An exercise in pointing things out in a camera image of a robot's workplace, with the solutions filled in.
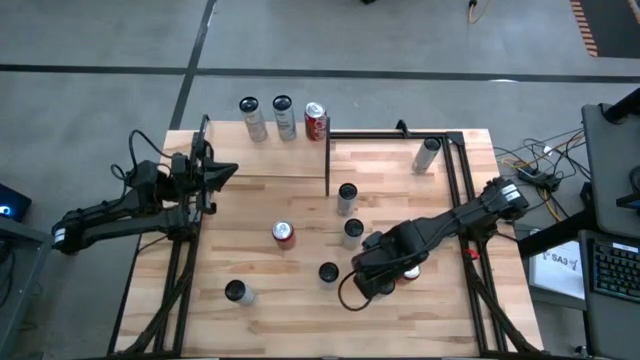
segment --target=orange striped tape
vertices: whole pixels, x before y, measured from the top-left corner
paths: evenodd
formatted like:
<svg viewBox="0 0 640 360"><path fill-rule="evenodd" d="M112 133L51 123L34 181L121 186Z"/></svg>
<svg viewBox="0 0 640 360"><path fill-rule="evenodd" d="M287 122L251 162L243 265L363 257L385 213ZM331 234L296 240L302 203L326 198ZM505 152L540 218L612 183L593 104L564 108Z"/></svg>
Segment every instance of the orange striped tape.
<svg viewBox="0 0 640 360"><path fill-rule="evenodd" d="M578 29L580 29L584 46L587 48L587 54L594 57L598 56L598 46L596 45L595 40L593 40L593 35L589 28L589 22L587 21L582 9L582 4L579 1L572 1L571 9L573 9L573 15L576 17L576 21L578 22Z"/></svg>

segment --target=keyboard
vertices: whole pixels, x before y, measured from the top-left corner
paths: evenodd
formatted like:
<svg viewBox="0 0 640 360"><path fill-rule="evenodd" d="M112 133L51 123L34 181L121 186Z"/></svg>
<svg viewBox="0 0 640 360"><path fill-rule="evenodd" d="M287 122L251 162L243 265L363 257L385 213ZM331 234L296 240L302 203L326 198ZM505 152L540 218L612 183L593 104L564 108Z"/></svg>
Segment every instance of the keyboard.
<svg viewBox="0 0 640 360"><path fill-rule="evenodd" d="M640 303L640 252L637 246L606 238L590 242L593 290Z"/></svg>

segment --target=can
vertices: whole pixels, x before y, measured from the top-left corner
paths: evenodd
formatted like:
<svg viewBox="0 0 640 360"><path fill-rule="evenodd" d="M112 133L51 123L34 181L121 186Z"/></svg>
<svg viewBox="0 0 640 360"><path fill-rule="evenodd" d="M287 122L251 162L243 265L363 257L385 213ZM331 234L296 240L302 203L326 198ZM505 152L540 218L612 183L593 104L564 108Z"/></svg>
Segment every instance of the can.
<svg viewBox="0 0 640 360"><path fill-rule="evenodd" d="M344 224L344 236L342 246L348 250L354 250L360 245L360 238L364 232L364 225L358 219L349 219Z"/></svg>
<svg viewBox="0 0 640 360"><path fill-rule="evenodd" d="M293 226L286 221L278 221L273 225L271 231L276 244L282 250L292 249L296 244L296 236L293 233Z"/></svg>
<svg viewBox="0 0 640 360"><path fill-rule="evenodd" d="M352 183L344 183L338 189L338 215L350 216L356 208L358 188Z"/></svg>
<svg viewBox="0 0 640 360"><path fill-rule="evenodd" d="M320 277L320 284L323 289L332 290L335 289L338 283L338 277L340 276L340 269L338 265L332 262L326 262L320 265L318 269L318 276Z"/></svg>
<svg viewBox="0 0 640 360"><path fill-rule="evenodd" d="M417 278L420 277L420 265L416 265L416 267L414 267L411 270L407 270L404 272L404 274L402 274L402 280L405 283L409 283Z"/></svg>
<svg viewBox="0 0 640 360"><path fill-rule="evenodd" d="M433 159L438 155L440 147L440 141L437 138L425 138L420 145L420 149L418 149L415 159L413 159L413 164L411 164L413 172L416 174L424 174L433 162Z"/></svg>
<svg viewBox="0 0 640 360"><path fill-rule="evenodd" d="M308 103L304 111L304 122L309 139L318 141L327 136L329 118L324 106L316 102Z"/></svg>
<svg viewBox="0 0 640 360"><path fill-rule="evenodd" d="M396 289L396 282L394 280L391 280L388 283L380 286L380 288L378 289L378 292L381 295L390 295L395 289Z"/></svg>
<svg viewBox="0 0 640 360"><path fill-rule="evenodd" d="M247 96L240 100L239 107L251 140L253 142L264 141L267 138L267 125L262 117L262 110L260 110L258 100Z"/></svg>
<svg viewBox="0 0 640 360"><path fill-rule="evenodd" d="M276 115L278 134L282 141L296 138L296 119L293 116L293 101L287 95L276 96L273 99L273 113Z"/></svg>
<svg viewBox="0 0 640 360"><path fill-rule="evenodd" d="M231 280L224 288L224 295L242 306L249 306L256 299L253 290L240 280Z"/></svg>

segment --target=concrete floor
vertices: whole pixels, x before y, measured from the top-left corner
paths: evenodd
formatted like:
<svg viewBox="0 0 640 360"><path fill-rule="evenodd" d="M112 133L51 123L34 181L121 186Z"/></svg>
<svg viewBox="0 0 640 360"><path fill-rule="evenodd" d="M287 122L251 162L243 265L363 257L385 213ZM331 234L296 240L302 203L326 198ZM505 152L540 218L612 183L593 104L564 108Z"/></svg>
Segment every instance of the concrete floor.
<svg viewBox="0 0 640 360"><path fill-rule="evenodd" d="M496 0L474 26L466 0L219 0L200 67L350 69L556 75L640 75L640 61L586 54L568 0ZM0 63L186 67L205 0L5 0ZM0 182L32 197L27 223L48 230L64 212L118 195L108 167L129 166L127 134L161 144L182 76L0 73ZM338 128L489 128L518 147L580 126L580 107L614 102L637 86L198 76L181 128L203 112L238 120L246 95L286 93L325 104ZM139 158L156 155L142 143ZM584 149L575 157L586 164ZM569 212L584 179L561 185ZM537 203L537 197L530 197ZM544 227L540 209L523 224ZM101 356L111 336L135 242L103 242L68 258L54 253L44 293L19 349L45 359ZM584 342L580 313L536 303L545 347Z"/></svg>

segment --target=wooden tabletop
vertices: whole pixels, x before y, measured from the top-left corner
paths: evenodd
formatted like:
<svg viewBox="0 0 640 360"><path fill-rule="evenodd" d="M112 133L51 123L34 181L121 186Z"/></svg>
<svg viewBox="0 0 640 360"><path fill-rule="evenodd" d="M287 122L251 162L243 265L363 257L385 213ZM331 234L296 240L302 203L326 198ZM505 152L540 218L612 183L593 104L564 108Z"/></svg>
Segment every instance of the wooden tabletop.
<svg viewBox="0 0 640 360"><path fill-rule="evenodd" d="M335 262L341 276L346 275L351 257L358 253L341 247L347 219L336 213L340 184L358 187L354 217L364 223L365 236L406 219L434 216L452 207L442 152L425 175L415 176L410 165L419 140L332 141L330 196L325 197L324 145L303 133L294 143L282 143L273 124L269 126L265 144L251 143L241 122L214 122L209 135L216 160L238 161L240 170L216 194L218 213L203 219L183 356L478 355L457 239L445 239L431 252L418 280L398 284L393 294L374 299L361 312L343 309L335 290L320 288L317 275L326 261ZM462 131L480 193L485 182L498 175L491 139L487 130ZM170 131L165 152L186 151L189 134ZM465 201L461 173L458 179ZM277 220L295 228L297 243L289 251L280 250L271 237ZM143 236L140 246L157 237ZM518 247L495 237L488 251L501 306L525 337L542 348ZM157 311L170 252L171 244L165 241L138 256L116 350L129 346ZM224 287L233 279L257 293L253 306L241 307L225 298ZM364 301L351 281L344 296L352 306ZM495 349L489 311L483 309L490 348ZM176 310L166 346L173 340Z"/></svg>

